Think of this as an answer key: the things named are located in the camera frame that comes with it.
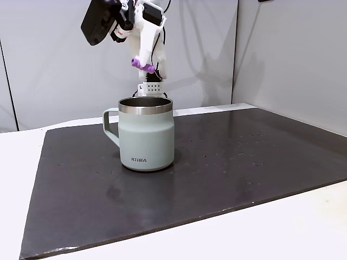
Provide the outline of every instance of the black mat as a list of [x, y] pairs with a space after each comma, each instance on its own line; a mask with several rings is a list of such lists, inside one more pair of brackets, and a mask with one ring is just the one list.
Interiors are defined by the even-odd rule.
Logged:
[[283, 116], [254, 108], [175, 123], [175, 162], [157, 173], [122, 167], [102, 125], [48, 131], [21, 259], [112, 243], [347, 178], [347, 138]]

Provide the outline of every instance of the light green mug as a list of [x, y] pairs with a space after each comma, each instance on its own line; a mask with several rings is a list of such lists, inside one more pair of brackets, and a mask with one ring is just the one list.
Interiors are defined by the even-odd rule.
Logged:
[[[118, 134], [110, 129], [109, 113], [119, 113]], [[172, 100], [130, 97], [103, 114], [104, 132], [119, 147], [122, 164], [136, 171], [156, 171], [174, 161], [175, 124]]]

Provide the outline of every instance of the white wall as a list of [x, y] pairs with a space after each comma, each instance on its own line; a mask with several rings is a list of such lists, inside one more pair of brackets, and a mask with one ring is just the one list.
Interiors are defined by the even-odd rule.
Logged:
[[[21, 130], [101, 116], [141, 83], [126, 43], [108, 37], [91, 47], [85, 40], [80, 25], [89, 3], [1, 1], [0, 33]], [[230, 103], [236, 10], [237, 0], [172, 1], [165, 84], [176, 109]]]
[[17, 127], [0, 49], [0, 133], [12, 131], [17, 131]]
[[346, 10], [343, 0], [240, 0], [233, 103], [347, 135]]

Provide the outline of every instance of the table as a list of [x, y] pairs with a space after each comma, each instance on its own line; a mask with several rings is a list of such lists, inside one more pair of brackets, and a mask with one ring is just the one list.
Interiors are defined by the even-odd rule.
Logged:
[[[175, 116], [249, 109], [247, 104], [181, 109]], [[110, 122], [117, 122], [113, 116]], [[1, 259], [18, 259], [31, 191], [49, 129], [101, 124], [73, 120], [0, 134]], [[75, 259], [346, 259], [347, 182], [146, 236], [52, 257]]]

